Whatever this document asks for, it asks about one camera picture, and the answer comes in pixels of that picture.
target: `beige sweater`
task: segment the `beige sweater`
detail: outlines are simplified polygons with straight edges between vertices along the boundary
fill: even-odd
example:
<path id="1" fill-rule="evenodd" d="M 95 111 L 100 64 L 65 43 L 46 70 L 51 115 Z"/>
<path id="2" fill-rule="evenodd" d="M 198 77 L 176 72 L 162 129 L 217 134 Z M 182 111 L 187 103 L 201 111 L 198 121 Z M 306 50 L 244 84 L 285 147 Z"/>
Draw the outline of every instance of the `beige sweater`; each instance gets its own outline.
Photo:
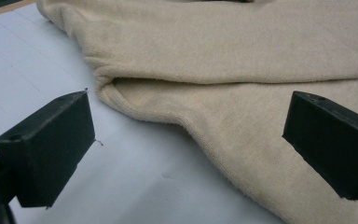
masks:
<path id="1" fill-rule="evenodd" d="M 235 187 L 288 223 L 358 224 L 358 202 L 282 139 L 293 91 L 358 112 L 358 0 L 37 4 L 81 46 L 108 105 L 182 125 Z"/>

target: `white table surface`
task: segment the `white table surface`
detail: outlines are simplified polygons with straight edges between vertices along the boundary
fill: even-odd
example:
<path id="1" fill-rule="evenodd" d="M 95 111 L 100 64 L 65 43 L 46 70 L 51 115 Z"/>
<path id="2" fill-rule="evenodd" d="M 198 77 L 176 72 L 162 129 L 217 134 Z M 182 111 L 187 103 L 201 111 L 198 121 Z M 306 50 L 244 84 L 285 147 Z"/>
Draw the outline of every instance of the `white table surface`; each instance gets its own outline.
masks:
<path id="1" fill-rule="evenodd" d="M 54 98 L 89 88 L 96 138 L 56 203 L 10 206 L 19 224 L 282 223 L 243 196 L 185 130 L 99 101 L 78 44 L 35 4 L 0 15 L 0 134 Z"/>

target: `cream fleece fabric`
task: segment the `cream fleece fabric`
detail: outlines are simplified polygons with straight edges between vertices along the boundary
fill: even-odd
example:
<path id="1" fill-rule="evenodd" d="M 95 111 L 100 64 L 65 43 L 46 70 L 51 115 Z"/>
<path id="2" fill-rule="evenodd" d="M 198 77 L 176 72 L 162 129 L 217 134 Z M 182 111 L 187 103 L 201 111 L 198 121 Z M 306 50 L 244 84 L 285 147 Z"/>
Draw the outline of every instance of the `cream fleece fabric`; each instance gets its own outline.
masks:
<path id="1" fill-rule="evenodd" d="M 293 91 L 358 112 L 358 0 L 37 5 L 81 46 L 105 103 L 184 126 L 287 223 L 358 223 L 358 202 L 340 199 L 282 139 Z"/>

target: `fuzzy cloth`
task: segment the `fuzzy cloth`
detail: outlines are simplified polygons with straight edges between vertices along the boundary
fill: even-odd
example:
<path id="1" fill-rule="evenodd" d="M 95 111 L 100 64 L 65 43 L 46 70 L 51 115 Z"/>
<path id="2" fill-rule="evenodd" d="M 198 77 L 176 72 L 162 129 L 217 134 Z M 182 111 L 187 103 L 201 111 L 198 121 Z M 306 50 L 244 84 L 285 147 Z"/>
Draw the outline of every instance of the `fuzzy cloth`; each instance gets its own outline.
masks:
<path id="1" fill-rule="evenodd" d="M 356 223 L 282 138 L 293 91 L 358 112 L 358 0 L 252 4 L 38 0 L 83 49 L 100 98 L 185 127 L 243 193 L 288 223 Z"/>

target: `black plastic block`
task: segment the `black plastic block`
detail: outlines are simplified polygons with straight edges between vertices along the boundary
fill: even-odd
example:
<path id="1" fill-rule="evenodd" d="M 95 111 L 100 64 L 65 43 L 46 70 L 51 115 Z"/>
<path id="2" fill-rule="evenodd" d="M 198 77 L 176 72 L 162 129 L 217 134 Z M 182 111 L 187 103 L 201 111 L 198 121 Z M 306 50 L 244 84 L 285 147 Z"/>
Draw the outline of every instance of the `black plastic block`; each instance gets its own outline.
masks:
<path id="1" fill-rule="evenodd" d="M 358 200 L 358 114 L 295 91 L 283 138 L 340 197 Z"/>
<path id="2" fill-rule="evenodd" d="M 94 137 L 85 91 L 53 100 L 3 133 L 0 161 L 19 179 L 21 206 L 52 206 Z"/>

